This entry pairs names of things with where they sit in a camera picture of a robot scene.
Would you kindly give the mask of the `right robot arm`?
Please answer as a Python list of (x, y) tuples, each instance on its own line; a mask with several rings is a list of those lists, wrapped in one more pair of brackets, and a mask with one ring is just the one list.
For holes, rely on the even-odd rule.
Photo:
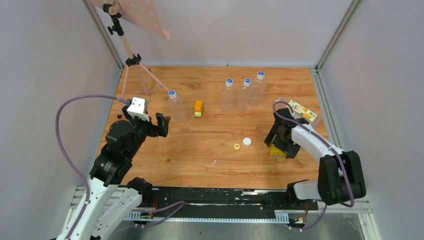
[(324, 139), (303, 118), (294, 118), (289, 109), (273, 113), (274, 124), (264, 143), (293, 159), (304, 149), (318, 163), (317, 180), (301, 180), (287, 185), (286, 204), (298, 209), (306, 200), (322, 201), (331, 206), (346, 205), (366, 196), (361, 159)]

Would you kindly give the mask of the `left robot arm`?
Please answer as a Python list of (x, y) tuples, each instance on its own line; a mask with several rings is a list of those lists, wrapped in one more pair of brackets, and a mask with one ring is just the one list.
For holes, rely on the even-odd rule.
[(115, 121), (106, 135), (106, 144), (95, 159), (89, 173), (83, 199), (59, 240), (106, 240), (116, 227), (137, 206), (146, 207), (153, 201), (152, 184), (135, 177), (126, 185), (120, 198), (109, 208), (105, 206), (132, 167), (132, 160), (147, 137), (166, 137), (170, 116), (156, 113), (157, 124), (151, 118), (132, 117), (124, 107), (125, 120)]

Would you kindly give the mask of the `yellow label juice bottle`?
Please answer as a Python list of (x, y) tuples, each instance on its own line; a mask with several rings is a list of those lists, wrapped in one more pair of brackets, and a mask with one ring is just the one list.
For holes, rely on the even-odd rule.
[(269, 147), (270, 150), (270, 158), (277, 162), (285, 162), (287, 160), (287, 154), (277, 148), (274, 144), (271, 144)]

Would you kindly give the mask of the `blue Pocari Sweat cap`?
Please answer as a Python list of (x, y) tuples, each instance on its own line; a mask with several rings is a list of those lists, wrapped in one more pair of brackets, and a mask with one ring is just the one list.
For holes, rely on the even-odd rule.
[(177, 94), (174, 90), (171, 90), (171, 91), (168, 92), (168, 97), (170, 99), (175, 99), (177, 97)]

